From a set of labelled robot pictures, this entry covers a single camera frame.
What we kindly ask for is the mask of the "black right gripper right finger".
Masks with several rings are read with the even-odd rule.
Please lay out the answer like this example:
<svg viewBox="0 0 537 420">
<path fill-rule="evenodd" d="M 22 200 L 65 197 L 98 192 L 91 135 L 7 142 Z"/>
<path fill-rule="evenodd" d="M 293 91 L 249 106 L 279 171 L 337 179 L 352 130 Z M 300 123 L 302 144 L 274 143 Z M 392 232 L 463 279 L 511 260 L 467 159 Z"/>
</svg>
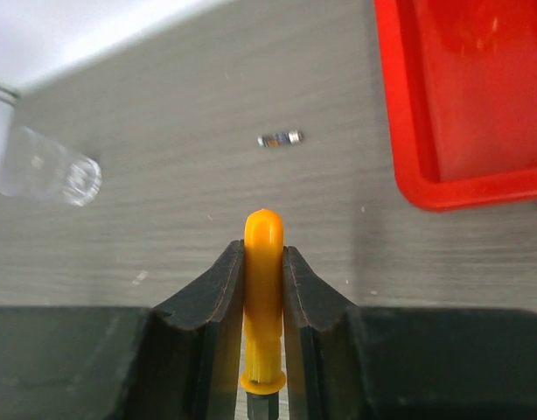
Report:
<svg viewBox="0 0 537 420">
<path fill-rule="evenodd" d="M 293 419 L 537 419 L 537 312 L 361 306 L 283 257 Z"/>
</svg>

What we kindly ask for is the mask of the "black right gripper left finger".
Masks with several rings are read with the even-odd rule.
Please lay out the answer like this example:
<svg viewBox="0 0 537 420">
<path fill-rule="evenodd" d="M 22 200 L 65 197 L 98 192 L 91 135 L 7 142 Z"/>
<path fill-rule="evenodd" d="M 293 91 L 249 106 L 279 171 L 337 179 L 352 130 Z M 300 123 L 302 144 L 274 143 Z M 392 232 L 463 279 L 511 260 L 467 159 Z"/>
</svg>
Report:
<svg viewBox="0 0 537 420">
<path fill-rule="evenodd" d="M 0 419 L 231 419 L 244 246 L 152 308 L 0 306 Z"/>
</svg>

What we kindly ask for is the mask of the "yellow handled screwdriver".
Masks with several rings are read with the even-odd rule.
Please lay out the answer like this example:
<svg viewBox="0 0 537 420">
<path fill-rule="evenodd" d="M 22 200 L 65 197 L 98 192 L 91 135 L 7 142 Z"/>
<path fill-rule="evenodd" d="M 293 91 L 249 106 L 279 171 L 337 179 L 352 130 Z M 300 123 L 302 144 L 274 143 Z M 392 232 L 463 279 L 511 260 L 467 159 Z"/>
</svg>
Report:
<svg viewBox="0 0 537 420">
<path fill-rule="evenodd" d="M 274 211 L 261 209 L 244 230 L 245 365 L 241 386 L 249 419 L 277 419 L 282 371 L 282 255 L 284 228 Z"/>
</svg>

